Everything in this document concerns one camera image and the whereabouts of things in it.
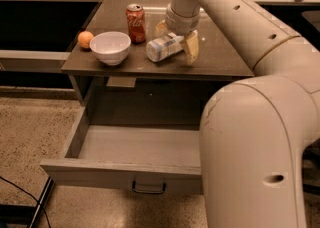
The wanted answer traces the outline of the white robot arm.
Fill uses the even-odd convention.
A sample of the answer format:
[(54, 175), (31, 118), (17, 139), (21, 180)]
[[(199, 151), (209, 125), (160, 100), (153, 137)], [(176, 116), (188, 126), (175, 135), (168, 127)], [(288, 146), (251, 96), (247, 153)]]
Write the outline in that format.
[(320, 52), (252, 0), (171, 0), (178, 35), (205, 11), (252, 70), (207, 102), (200, 161), (209, 228), (307, 228), (302, 155), (320, 133)]

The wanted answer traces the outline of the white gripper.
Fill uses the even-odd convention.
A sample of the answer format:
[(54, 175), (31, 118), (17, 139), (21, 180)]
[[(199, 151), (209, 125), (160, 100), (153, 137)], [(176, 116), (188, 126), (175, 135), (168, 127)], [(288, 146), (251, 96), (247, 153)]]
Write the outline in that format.
[(181, 46), (187, 55), (187, 64), (191, 65), (199, 55), (198, 32), (194, 31), (197, 28), (199, 20), (200, 13), (197, 13), (195, 16), (184, 17), (176, 13), (171, 5), (168, 5), (165, 20), (156, 25), (154, 36), (156, 38), (162, 37), (168, 33), (168, 29), (176, 35), (186, 35), (181, 42)]

